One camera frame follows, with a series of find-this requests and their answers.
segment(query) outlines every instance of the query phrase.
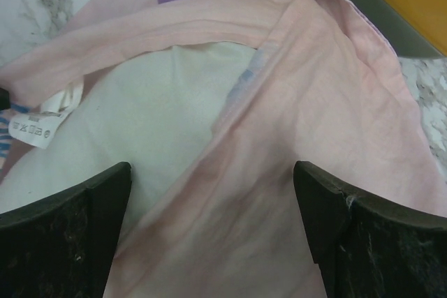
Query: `clothing label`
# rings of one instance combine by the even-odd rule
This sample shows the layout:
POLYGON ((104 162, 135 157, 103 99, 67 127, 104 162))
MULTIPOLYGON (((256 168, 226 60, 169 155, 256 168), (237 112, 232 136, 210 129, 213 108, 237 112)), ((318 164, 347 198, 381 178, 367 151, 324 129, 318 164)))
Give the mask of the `clothing label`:
POLYGON ((9 123, 10 135, 32 146, 46 149, 56 130, 80 104, 84 81, 69 84, 41 105, 41 113, 18 113, 9 123))

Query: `pink fabric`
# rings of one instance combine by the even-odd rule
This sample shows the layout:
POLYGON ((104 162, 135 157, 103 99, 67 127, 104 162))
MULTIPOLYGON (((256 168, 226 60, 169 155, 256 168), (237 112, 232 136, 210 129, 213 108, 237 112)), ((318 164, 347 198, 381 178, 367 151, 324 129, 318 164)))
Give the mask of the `pink fabric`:
POLYGON ((212 142, 119 246, 105 297, 324 297, 293 191, 298 160, 447 215, 399 62, 343 0, 181 0, 103 22, 94 12, 2 68, 0 85, 37 106, 143 52, 258 49, 212 142))

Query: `white marble countertop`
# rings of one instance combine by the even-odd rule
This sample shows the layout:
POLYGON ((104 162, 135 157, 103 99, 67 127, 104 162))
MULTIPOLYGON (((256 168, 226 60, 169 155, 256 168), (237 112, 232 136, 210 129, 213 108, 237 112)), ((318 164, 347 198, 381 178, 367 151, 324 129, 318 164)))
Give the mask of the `white marble countertop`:
MULTIPOLYGON (((57 35, 88 0, 0 0, 0 66, 57 35)), ((447 59, 400 59, 432 153, 447 176, 447 59)))

